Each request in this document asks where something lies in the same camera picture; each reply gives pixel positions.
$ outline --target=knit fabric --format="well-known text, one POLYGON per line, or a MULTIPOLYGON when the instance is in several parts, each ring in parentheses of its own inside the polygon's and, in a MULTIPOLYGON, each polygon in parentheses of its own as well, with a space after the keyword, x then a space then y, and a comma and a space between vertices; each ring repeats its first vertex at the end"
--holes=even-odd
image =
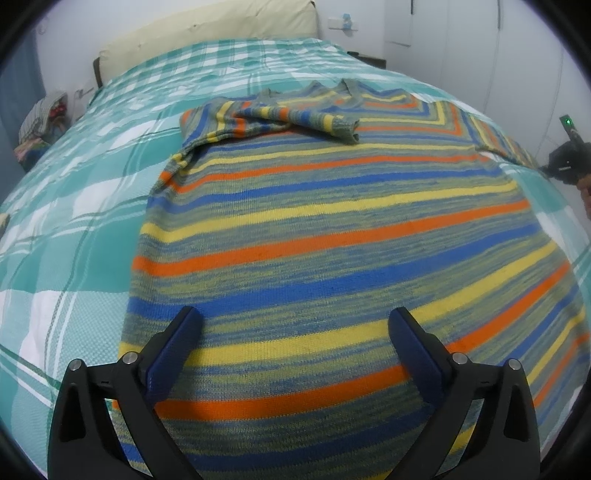
POLYGON ((203 313, 156 412, 205 479, 386 477, 431 414, 388 339, 397 306, 475 362, 518 358, 544 443, 587 374, 589 328, 563 252, 480 154, 532 166, 513 140, 450 102, 352 80, 215 99, 181 131, 148 201, 120 353, 184 305, 203 313))

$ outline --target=green and white checkered bedsheet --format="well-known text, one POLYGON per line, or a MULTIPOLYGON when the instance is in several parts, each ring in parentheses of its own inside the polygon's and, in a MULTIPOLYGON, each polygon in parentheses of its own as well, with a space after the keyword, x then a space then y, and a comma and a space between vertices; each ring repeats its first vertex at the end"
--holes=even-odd
MULTIPOLYGON (((442 90, 367 66, 324 41, 200 43, 111 80, 9 195, 2 211, 11 221, 0 241, 0 417, 42 471, 67 363, 117 357, 148 192, 179 149, 179 115, 216 96, 296 90, 312 80, 334 86, 344 77, 427 102, 452 100, 474 113, 442 90)), ((584 230, 539 174, 502 165, 573 263, 591 311, 584 230)))

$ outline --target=headboard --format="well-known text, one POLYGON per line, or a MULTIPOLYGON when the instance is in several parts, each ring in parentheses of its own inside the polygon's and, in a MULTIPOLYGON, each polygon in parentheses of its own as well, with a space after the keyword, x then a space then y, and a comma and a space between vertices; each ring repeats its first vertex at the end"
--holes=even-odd
POLYGON ((310 0, 228 0, 158 19, 111 42, 93 62, 96 83, 177 48, 227 38, 318 37, 310 0))

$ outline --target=silver pin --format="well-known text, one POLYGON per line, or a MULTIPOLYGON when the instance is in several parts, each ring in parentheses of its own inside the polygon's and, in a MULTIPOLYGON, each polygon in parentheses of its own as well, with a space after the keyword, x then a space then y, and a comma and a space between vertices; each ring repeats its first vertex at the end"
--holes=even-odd
POLYGON ((82 360, 76 358, 68 364, 68 368, 72 371, 78 370, 82 366, 82 360))
POLYGON ((461 352, 456 352, 452 355, 452 360, 458 365, 468 363, 468 357, 461 352))
POLYGON ((521 369, 521 363, 519 362, 519 360, 516 360, 515 358, 509 358, 509 361, 507 363, 509 364, 509 367, 511 367, 513 370, 521 369))
POLYGON ((131 365, 138 359, 137 352, 127 352, 124 356, 121 357, 123 363, 131 365))

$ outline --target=wall outlet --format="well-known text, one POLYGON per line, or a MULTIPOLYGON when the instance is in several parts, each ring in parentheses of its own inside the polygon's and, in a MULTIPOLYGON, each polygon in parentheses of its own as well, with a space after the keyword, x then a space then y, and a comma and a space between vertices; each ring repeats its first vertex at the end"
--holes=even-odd
MULTIPOLYGON (((329 29, 330 30, 343 30, 343 17, 341 18, 329 18, 329 29)), ((351 22, 350 30, 359 30, 357 22, 353 20, 351 22)))

